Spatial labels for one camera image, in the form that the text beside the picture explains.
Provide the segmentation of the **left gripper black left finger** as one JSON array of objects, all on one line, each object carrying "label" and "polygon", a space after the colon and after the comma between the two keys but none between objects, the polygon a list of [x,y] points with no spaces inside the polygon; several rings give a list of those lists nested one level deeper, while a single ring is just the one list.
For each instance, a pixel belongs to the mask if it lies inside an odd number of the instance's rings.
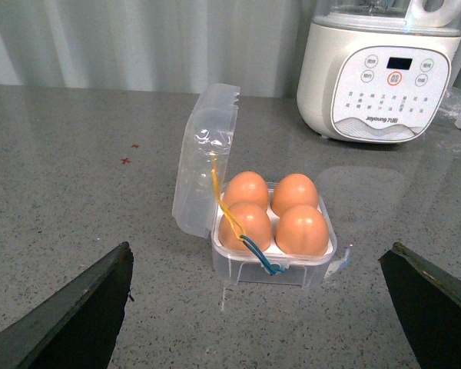
[{"label": "left gripper black left finger", "polygon": [[120,243],[0,332],[0,368],[106,368],[131,296],[134,255]]}]

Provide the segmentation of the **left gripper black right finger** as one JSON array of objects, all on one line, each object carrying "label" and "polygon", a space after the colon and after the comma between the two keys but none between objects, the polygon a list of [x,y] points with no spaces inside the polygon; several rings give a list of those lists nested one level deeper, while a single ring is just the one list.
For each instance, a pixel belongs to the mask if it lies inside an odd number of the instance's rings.
[{"label": "left gripper black right finger", "polygon": [[461,368],[461,280],[396,242],[379,259],[421,368]]}]

